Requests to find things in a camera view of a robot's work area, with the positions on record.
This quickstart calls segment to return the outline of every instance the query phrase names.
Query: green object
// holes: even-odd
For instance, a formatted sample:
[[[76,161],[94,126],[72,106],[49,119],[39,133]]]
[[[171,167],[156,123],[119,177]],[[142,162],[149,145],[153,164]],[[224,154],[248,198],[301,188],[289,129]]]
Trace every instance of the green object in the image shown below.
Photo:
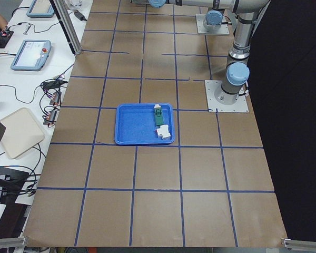
[[[160,106],[154,108],[154,121],[158,127],[164,124],[163,112]]]

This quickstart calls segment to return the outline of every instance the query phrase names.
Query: tablet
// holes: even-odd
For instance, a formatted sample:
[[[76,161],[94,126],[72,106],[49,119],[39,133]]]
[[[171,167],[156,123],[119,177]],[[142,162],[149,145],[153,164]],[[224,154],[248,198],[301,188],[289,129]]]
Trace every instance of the tablet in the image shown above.
[[[39,71],[52,48],[50,41],[24,40],[12,64],[12,70]]]
[[[28,17],[52,17],[54,10],[49,0],[33,0],[30,5],[27,16]]]

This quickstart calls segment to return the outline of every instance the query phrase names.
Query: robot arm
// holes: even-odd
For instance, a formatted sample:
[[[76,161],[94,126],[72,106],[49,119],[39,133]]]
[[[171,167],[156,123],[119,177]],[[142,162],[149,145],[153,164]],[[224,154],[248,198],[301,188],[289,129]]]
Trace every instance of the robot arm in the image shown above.
[[[149,0],[153,7],[161,7],[164,4],[207,7],[209,12],[204,20],[204,26],[220,25],[224,9],[239,14],[234,43],[227,57],[226,77],[215,92],[215,98],[226,105],[236,102],[240,88],[249,77],[246,65],[251,38],[259,16],[269,2],[270,0]]]
[[[212,9],[229,9],[233,13],[258,12],[269,0],[166,0],[167,4],[207,7]]]

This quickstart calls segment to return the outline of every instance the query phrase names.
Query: power adapter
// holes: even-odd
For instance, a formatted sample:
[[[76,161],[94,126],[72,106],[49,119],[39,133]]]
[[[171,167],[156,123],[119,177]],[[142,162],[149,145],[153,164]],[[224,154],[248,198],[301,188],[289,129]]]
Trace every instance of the power adapter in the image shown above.
[[[63,80],[56,80],[56,81],[46,81],[42,83],[42,89],[43,90],[50,90],[50,89],[58,89],[61,87],[61,85],[67,83],[67,81]]]
[[[81,12],[79,12],[79,11],[74,12],[74,15],[75,15],[75,17],[77,17],[77,18],[78,18],[79,20],[81,20],[81,21],[87,21],[86,18],[85,18],[85,16],[84,16]]]

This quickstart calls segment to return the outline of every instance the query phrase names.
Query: white table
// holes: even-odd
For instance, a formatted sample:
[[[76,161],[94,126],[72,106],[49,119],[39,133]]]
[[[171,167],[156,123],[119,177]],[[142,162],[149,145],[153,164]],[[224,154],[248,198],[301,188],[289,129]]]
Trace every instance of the white table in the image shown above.
[[[90,13],[92,2],[93,0],[84,0],[83,6],[80,7],[80,12],[86,18],[88,18]],[[23,0],[20,6],[30,6],[31,3],[32,0]],[[35,24],[36,31],[43,31],[58,22],[56,15],[54,15],[52,18],[29,18],[26,16],[26,10],[27,9],[18,9],[10,20],[8,26],[15,25],[20,22],[29,22]],[[71,14],[70,17],[76,30],[77,37],[81,41],[86,22],[78,20],[74,14]],[[11,27],[11,31],[14,31],[14,34],[7,46],[3,49],[0,49],[0,53],[16,54],[23,40],[50,40],[52,43],[50,56],[47,59],[45,66],[38,72],[13,71],[11,70],[10,65],[14,57],[0,56],[0,85],[6,84],[14,86],[17,89],[17,97],[22,101],[29,102],[33,98],[34,89],[40,85],[42,81],[51,79],[65,71],[74,63],[75,56],[70,50],[60,24],[57,24],[49,31],[42,33],[34,33],[33,27],[31,27],[27,35],[24,35],[23,33],[26,30],[26,25],[27,24],[22,24]],[[70,73],[71,69],[65,73],[65,80],[69,79]],[[20,108],[30,109],[45,132],[45,139],[40,143],[40,146],[42,151],[47,154],[54,128],[48,128],[47,126],[42,125],[43,114],[39,107],[39,101],[42,95],[43,91],[38,88],[34,101],[30,104],[24,104],[15,99],[14,89],[12,87],[0,87],[0,119]],[[49,101],[50,100],[45,97],[41,102],[42,107],[49,105]],[[0,144],[0,154],[2,152],[4,152],[4,149]],[[39,152],[36,149],[30,149],[16,159],[10,159],[6,154],[4,154],[0,156],[0,166],[20,165],[34,168],[37,164],[38,158]],[[36,168],[35,173],[38,174],[42,172],[43,164],[44,158],[41,159],[41,162]],[[27,169],[14,169],[29,172]],[[26,183],[23,189],[25,189],[29,184],[30,183]],[[16,203],[31,205],[33,203],[33,199],[34,197],[22,195],[17,198]],[[2,206],[4,205],[0,204],[0,218],[4,210]]]

